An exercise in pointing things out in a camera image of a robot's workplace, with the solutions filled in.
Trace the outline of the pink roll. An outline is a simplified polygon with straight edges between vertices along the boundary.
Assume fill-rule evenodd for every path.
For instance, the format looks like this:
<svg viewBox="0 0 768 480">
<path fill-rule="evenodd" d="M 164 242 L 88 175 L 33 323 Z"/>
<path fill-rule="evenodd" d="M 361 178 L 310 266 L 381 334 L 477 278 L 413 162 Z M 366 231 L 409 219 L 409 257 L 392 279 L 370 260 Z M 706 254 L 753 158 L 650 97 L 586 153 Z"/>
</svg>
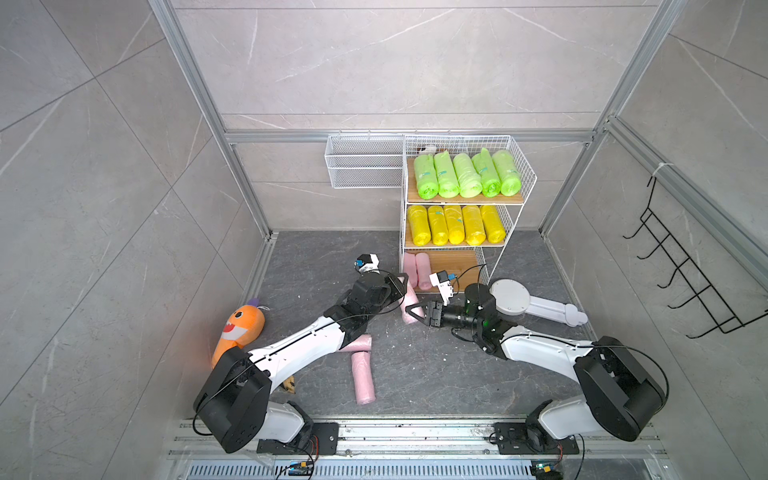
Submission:
<svg viewBox="0 0 768 480">
<path fill-rule="evenodd" d="M 376 400 L 375 386 L 372 377 L 370 353 L 355 352 L 351 355 L 351 369 L 358 405 L 367 405 Z"/>
<path fill-rule="evenodd" d="M 402 320 L 406 324 L 421 322 L 425 318 L 423 307 L 409 281 L 405 282 L 406 294 L 402 301 Z"/>
<path fill-rule="evenodd" d="M 433 285 L 430 280 L 432 267 L 430 257 L 427 253 L 421 252 L 415 256 L 416 269 L 418 277 L 418 288 L 421 291 L 429 291 Z"/>
</svg>

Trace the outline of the pink roll diagonal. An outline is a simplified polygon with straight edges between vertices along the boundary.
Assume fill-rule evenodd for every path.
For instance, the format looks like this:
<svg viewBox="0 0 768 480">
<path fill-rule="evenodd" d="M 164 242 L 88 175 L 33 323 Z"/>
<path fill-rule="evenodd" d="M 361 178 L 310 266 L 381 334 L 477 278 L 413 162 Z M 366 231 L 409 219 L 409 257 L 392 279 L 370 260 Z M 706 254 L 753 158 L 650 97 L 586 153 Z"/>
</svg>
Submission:
<svg viewBox="0 0 768 480">
<path fill-rule="evenodd" d="M 418 270 L 414 254 L 403 253 L 403 271 L 408 275 L 409 285 L 415 289 L 418 285 Z"/>
</svg>

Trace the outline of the yellow roll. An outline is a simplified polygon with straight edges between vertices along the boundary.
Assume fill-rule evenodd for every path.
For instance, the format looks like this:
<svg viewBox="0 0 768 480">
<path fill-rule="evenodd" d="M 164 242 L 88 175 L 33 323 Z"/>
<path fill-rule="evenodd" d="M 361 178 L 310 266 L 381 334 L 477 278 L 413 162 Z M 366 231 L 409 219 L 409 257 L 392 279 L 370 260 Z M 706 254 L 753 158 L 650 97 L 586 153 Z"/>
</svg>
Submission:
<svg viewBox="0 0 768 480">
<path fill-rule="evenodd" d="M 427 209 L 422 205 L 411 205 L 406 214 L 413 244 L 417 247 L 427 245 L 431 241 Z"/>
<path fill-rule="evenodd" d="M 438 247 L 446 245 L 449 241 L 449 230 L 443 207 L 430 206 L 428 208 L 428 220 L 432 243 Z"/>
</svg>

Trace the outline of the yellow roll diagonal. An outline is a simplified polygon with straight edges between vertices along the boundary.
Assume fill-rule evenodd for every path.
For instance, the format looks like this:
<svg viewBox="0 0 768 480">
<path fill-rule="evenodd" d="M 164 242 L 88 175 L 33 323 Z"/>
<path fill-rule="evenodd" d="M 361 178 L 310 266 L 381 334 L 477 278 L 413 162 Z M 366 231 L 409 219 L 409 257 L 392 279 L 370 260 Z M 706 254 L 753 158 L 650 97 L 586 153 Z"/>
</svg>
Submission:
<svg viewBox="0 0 768 480">
<path fill-rule="evenodd" d="M 452 245 L 460 245 L 465 240 L 465 228 L 462 209 L 459 205 L 446 205 L 444 216 L 448 230 L 448 240 Z"/>
</svg>

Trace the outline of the yellow roll horizontal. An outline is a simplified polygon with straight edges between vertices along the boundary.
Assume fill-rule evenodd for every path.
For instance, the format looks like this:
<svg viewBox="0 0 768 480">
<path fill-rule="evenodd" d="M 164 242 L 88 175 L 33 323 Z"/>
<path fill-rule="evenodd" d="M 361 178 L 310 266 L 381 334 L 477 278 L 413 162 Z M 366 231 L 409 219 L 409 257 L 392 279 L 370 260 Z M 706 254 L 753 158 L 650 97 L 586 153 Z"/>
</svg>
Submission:
<svg viewBox="0 0 768 480">
<path fill-rule="evenodd" d="M 486 240 L 490 244 L 502 244 L 506 238 L 506 230 L 497 207 L 482 205 L 480 212 L 486 232 Z"/>
<path fill-rule="evenodd" d="M 480 208 L 476 205 L 466 205 L 462 208 L 465 228 L 465 240 L 471 246 L 482 245 L 486 241 Z"/>
</svg>

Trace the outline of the green roll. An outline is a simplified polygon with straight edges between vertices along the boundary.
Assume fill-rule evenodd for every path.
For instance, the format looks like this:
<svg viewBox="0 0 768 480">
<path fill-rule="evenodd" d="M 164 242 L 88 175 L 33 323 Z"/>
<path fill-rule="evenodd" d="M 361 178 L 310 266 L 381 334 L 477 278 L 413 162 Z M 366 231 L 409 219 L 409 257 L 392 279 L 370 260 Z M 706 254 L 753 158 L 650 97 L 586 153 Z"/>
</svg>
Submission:
<svg viewBox="0 0 768 480">
<path fill-rule="evenodd" d="M 482 148 L 472 157 L 472 163 L 480 177 L 482 194 L 487 198 L 496 197 L 501 191 L 501 180 L 489 150 Z"/>
<path fill-rule="evenodd" d="M 419 197 L 431 200 L 439 193 L 439 183 L 434 164 L 434 156 L 422 154 L 414 159 L 414 175 Z"/>
<path fill-rule="evenodd" d="M 458 196 L 460 187 L 450 153 L 448 151 L 437 153 L 434 156 L 434 167 L 439 195 L 445 199 Z"/>
<path fill-rule="evenodd" d="M 473 198 L 482 193 L 482 180 L 474 168 L 471 158 L 460 153 L 453 158 L 454 171 L 458 180 L 459 194 L 463 198 Z"/>
</svg>

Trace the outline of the green roll diagonal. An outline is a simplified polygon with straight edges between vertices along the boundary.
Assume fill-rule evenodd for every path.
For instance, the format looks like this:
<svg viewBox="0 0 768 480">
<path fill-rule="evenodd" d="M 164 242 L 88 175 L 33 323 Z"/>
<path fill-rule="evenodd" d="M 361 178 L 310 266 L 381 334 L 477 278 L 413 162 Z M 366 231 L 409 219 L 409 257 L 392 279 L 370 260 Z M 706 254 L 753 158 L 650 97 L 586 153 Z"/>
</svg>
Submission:
<svg viewBox="0 0 768 480">
<path fill-rule="evenodd" d="M 501 194 L 507 197 L 517 195 L 522 189 L 522 179 L 515 157 L 507 150 L 499 150 L 492 155 L 492 160 L 501 182 Z"/>
</svg>

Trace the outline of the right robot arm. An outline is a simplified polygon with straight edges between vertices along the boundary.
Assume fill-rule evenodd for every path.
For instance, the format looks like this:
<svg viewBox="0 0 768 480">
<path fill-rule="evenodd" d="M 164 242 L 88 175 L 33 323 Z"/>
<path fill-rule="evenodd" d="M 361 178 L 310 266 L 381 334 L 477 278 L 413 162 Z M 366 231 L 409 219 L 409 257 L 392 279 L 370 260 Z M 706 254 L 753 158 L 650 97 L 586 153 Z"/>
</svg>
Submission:
<svg viewBox="0 0 768 480">
<path fill-rule="evenodd" d="M 542 402 L 525 420 L 516 437 L 535 452 L 545 452 L 571 436 L 605 431 L 632 442 L 669 398 L 669 384 L 658 383 L 638 361 L 640 351 L 618 339 L 565 339 L 530 330 L 509 316 L 530 313 L 552 317 L 568 326 L 586 322 L 572 304 L 538 300 L 517 281 L 466 287 L 462 304 L 448 297 L 437 301 L 408 301 L 407 319 L 428 327 L 470 331 L 470 342 L 498 358 L 532 364 L 563 375 L 580 387 L 565 400 Z"/>
</svg>

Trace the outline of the pink roll left horizontal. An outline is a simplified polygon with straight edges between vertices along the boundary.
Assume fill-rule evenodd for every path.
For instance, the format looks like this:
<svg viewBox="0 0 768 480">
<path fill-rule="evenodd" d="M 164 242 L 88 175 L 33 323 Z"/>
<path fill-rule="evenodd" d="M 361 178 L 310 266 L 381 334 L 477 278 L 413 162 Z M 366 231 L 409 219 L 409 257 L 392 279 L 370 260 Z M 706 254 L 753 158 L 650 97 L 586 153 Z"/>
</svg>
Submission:
<svg viewBox="0 0 768 480">
<path fill-rule="evenodd" d="M 352 341 L 345 347 L 340 349 L 340 352 L 370 352 L 372 348 L 372 336 L 370 334 L 363 334 L 356 340 Z"/>
</svg>

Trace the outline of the white round paddle object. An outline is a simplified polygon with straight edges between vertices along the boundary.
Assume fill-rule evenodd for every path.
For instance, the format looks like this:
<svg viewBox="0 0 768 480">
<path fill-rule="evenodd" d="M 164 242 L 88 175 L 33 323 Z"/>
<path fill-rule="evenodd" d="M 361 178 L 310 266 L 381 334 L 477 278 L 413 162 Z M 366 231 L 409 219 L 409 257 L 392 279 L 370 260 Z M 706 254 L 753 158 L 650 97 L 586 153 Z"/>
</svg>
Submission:
<svg viewBox="0 0 768 480">
<path fill-rule="evenodd" d="M 588 316 L 570 303 L 532 296 L 521 283 L 511 279 L 496 280 L 490 286 L 497 310 L 508 316 L 529 314 L 553 322 L 578 327 L 588 323 Z"/>
</svg>

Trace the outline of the brown patterned flat item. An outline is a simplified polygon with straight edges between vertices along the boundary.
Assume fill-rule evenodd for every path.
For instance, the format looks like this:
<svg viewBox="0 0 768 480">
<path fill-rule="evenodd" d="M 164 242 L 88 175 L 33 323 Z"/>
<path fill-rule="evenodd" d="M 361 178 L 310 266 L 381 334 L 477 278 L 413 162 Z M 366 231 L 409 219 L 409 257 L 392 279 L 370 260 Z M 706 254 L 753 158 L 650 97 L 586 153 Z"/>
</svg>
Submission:
<svg viewBox="0 0 768 480">
<path fill-rule="evenodd" d="M 293 376 L 289 376 L 287 379 L 285 379 L 282 382 L 281 388 L 290 394 L 295 394 L 296 393 L 295 378 Z"/>
</svg>

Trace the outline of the orange carrot plush toy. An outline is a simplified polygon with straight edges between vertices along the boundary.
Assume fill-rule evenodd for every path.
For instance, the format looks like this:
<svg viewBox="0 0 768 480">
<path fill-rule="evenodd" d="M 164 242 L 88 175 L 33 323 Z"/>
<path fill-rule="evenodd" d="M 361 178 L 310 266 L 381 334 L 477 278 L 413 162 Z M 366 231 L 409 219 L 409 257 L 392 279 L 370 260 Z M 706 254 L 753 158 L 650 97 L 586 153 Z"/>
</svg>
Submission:
<svg viewBox="0 0 768 480">
<path fill-rule="evenodd" d="M 211 367 L 214 368 L 222 355 L 229 349 L 243 349 L 255 341 L 265 327 L 265 316 L 257 300 L 252 300 L 236 309 L 222 329 L 213 352 Z"/>
</svg>

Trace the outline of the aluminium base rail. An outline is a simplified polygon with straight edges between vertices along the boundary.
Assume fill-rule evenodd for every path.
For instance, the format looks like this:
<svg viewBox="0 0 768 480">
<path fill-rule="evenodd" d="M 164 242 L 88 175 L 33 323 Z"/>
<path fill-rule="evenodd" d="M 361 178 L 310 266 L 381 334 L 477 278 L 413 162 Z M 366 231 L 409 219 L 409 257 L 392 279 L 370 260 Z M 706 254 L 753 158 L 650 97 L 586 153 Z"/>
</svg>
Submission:
<svg viewBox="0 0 768 480">
<path fill-rule="evenodd" d="M 497 422 L 524 422 L 520 418 L 440 417 L 440 418 L 318 418 L 315 423 L 337 422 L 339 441 L 335 455 L 322 458 L 452 458 L 501 457 L 496 445 L 488 441 Z M 571 455 L 507 455 L 526 458 L 578 459 L 582 451 L 598 459 L 663 459 L 667 451 L 653 427 L 644 430 L 634 442 L 618 440 L 605 432 L 575 437 L 580 448 Z"/>
</svg>

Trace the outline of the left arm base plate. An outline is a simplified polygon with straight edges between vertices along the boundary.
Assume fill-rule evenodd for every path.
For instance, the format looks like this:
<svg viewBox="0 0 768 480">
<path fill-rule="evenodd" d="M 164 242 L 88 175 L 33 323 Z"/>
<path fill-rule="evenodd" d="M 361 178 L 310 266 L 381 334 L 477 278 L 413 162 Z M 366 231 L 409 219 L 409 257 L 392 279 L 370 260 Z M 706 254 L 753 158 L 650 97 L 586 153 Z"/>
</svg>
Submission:
<svg viewBox="0 0 768 480">
<path fill-rule="evenodd" d="M 257 452 L 274 455 L 335 455 L 339 441 L 339 427 L 337 422 L 313 423 L 311 426 L 303 427 L 288 443 L 259 440 Z"/>
</svg>

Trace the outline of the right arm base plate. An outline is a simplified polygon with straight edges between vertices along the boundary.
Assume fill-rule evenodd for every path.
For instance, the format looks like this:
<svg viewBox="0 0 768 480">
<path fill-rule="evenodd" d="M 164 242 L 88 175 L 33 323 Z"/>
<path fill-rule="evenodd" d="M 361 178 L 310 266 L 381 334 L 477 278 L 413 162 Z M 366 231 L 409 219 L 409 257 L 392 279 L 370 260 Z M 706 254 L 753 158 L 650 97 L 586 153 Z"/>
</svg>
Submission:
<svg viewBox="0 0 768 480">
<path fill-rule="evenodd" d="M 580 452 L 572 437 L 556 440 L 538 426 L 524 422 L 497 422 L 488 437 L 502 455 L 571 455 Z"/>
</svg>

